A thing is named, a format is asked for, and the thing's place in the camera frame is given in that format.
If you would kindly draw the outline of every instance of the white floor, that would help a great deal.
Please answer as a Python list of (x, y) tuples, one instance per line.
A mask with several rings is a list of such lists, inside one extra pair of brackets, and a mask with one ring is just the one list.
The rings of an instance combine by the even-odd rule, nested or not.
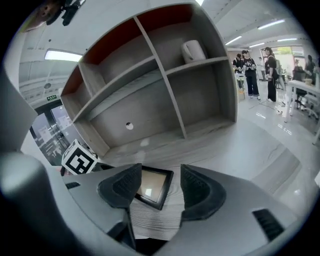
[(285, 123), (287, 107), (282, 104), (282, 101), (286, 102), (284, 91), (277, 89), (277, 101), (273, 103), (267, 101), (267, 82), (259, 81), (258, 87), (260, 101), (248, 97), (248, 94), (244, 100), (242, 95), (239, 97), (238, 118), (251, 121), (267, 131), (300, 161), (301, 170), (273, 195), (298, 216), (303, 216), (310, 210), (319, 191), (314, 179), (320, 171), (320, 141), (317, 145), (312, 144), (316, 121), (298, 110)]

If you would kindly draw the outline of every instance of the shelf compartment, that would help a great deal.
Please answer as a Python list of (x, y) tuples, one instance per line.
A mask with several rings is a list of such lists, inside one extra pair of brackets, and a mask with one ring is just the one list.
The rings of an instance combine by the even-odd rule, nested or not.
[(79, 67), (76, 66), (61, 93), (61, 101), (69, 117), (73, 119), (90, 99), (91, 95), (84, 83)]
[(237, 121), (238, 101), (235, 75), (229, 60), (211, 65), (215, 74), (218, 97), (220, 100), (220, 113), (232, 122)]
[(140, 29), (134, 19), (130, 18), (99, 38), (83, 56), (82, 62), (98, 65), (115, 50), (139, 36)]
[(208, 58), (202, 39), (190, 22), (161, 27), (150, 31), (147, 35), (159, 56), (164, 70), (170, 70), (186, 64), (181, 52), (181, 45), (190, 40), (197, 40), (205, 57)]
[(127, 69), (152, 55), (145, 38), (141, 34), (113, 51), (98, 67), (107, 84)]
[(213, 63), (217, 63), (217, 62), (221, 62), (221, 61), (227, 61), (228, 59), (229, 58), (227, 56), (225, 56), (225, 57), (215, 57), (215, 58), (199, 60), (199, 61), (191, 62), (191, 63), (185, 64), (185, 65), (178, 66), (178, 67), (172, 68), (170, 70), (167, 70), (165, 72), (165, 74), (168, 77), (172, 77), (172, 76), (178, 75), (178, 74), (183, 73), (183, 72), (192, 71), (194, 69), (198, 69), (198, 68), (201, 68), (203, 66), (211, 65)]
[(196, 4), (165, 6), (140, 14), (137, 18), (166, 71), (185, 64), (181, 45), (190, 40), (199, 42), (207, 59), (227, 56), (211, 19)]
[(106, 82), (97, 65), (80, 62), (78, 66), (85, 87), (92, 98), (103, 86), (105, 86)]
[(130, 83), (126, 84), (125, 86), (121, 87), (119, 90), (112, 93), (109, 97), (104, 99), (99, 105), (97, 105), (88, 115), (87, 119), (91, 120), (101, 114), (106, 109), (110, 108), (113, 104), (121, 101), (125, 97), (129, 96), (130, 94), (135, 93), (136, 91), (149, 86), (158, 80), (163, 79), (161, 72), (159, 69), (155, 69), (150, 71), (137, 79), (131, 81)]
[(215, 76), (207, 65), (168, 78), (185, 126), (221, 114)]
[(93, 152), (100, 157), (103, 157), (107, 153), (110, 147), (101, 138), (89, 121), (82, 119), (73, 124), (82, 139), (93, 150)]
[[(234, 124), (230, 120), (215, 116), (186, 126), (188, 140), (181, 137), (181, 131), (172, 130), (139, 139), (128, 144), (111, 148), (103, 157), (103, 161), (112, 166), (132, 163), (133, 161), (147, 165), (150, 161), (161, 165), (161, 159), (173, 153), (184, 152), (187, 147), (206, 140), (205, 135)], [(139, 154), (143, 150), (146, 156)]]
[(76, 122), (81, 117), (91, 112), (98, 104), (100, 104), (105, 98), (110, 96), (115, 91), (119, 90), (124, 85), (130, 83), (136, 78), (141, 77), (145, 73), (155, 70), (158, 67), (154, 56), (148, 57), (143, 61), (130, 67), (123, 73), (119, 74), (109, 83), (107, 83), (102, 89), (100, 89), (79, 111), (79, 113), (73, 118), (73, 122)]
[[(110, 148), (180, 127), (163, 79), (128, 95), (90, 122)], [(133, 129), (127, 129), (127, 123)]]

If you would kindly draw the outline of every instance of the white table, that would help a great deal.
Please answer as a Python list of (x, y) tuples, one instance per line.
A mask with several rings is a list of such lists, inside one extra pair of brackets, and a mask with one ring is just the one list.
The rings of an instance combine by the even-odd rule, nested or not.
[[(304, 82), (297, 81), (297, 80), (289, 81), (288, 82), (288, 88), (286, 90), (289, 93), (289, 95), (288, 95), (288, 107), (287, 107), (287, 110), (286, 110), (286, 116), (285, 116), (285, 120), (284, 120), (285, 123), (287, 123), (288, 120), (289, 120), (289, 113), (290, 113), (291, 104), (293, 104), (292, 105), (291, 116), (293, 116), (293, 114), (294, 114), (295, 101), (297, 99), (297, 88), (302, 89), (302, 90), (304, 90), (304, 91), (306, 91), (308, 93), (315, 94), (317, 97), (318, 96), (320, 97), (320, 89), (319, 88), (317, 88), (315, 86), (311, 86), (311, 85), (306, 85)], [(313, 144), (316, 144), (316, 142), (318, 141), (319, 136), (320, 136), (320, 127), (319, 127), (319, 125), (317, 126), (317, 129), (318, 129), (318, 131), (316, 133), (316, 136), (315, 136)]]

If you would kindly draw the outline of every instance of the table leg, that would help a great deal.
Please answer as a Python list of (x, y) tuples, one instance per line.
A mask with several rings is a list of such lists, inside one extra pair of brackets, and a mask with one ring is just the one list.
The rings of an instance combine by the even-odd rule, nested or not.
[(292, 97), (292, 110), (291, 110), (291, 115), (294, 115), (294, 111), (296, 109), (296, 107), (298, 106), (298, 103), (296, 103), (296, 99), (297, 99), (297, 88), (293, 87), (293, 97)]
[(316, 126), (315, 131), (316, 131), (316, 135), (315, 135), (314, 141), (312, 143), (313, 145), (316, 145), (316, 143), (318, 142), (319, 137), (320, 137), (320, 120), (318, 121), (318, 124)]
[(292, 87), (291, 86), (288, 86), (287, 92), (289, 92), (289, 95), (288, 95), (288, 104), (287, 104), (286, 115), (285, 115), (285, 120), (284, 120), (285, 123), (287, 123), (289, 120), (290, 106), (291, 106), (291, 100), (292, 100)]
[(320, 137), (320, 128), (318, 129), (316, 135), (315, 135), (315, 138), (314, 138), (314, 141), (313, 141), (313, 145), (316, 145), (316, 143), (318, 142), (319, 140), (319, 137)]

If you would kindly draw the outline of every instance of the exit sign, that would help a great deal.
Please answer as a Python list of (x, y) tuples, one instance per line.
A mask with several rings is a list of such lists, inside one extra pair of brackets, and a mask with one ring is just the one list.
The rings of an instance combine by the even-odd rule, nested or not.
[(47, 101), (53, 101), (57, 98), (57, 95), (52, 95), (52, 96), (49, 96), (49, 97), (46, 97)]

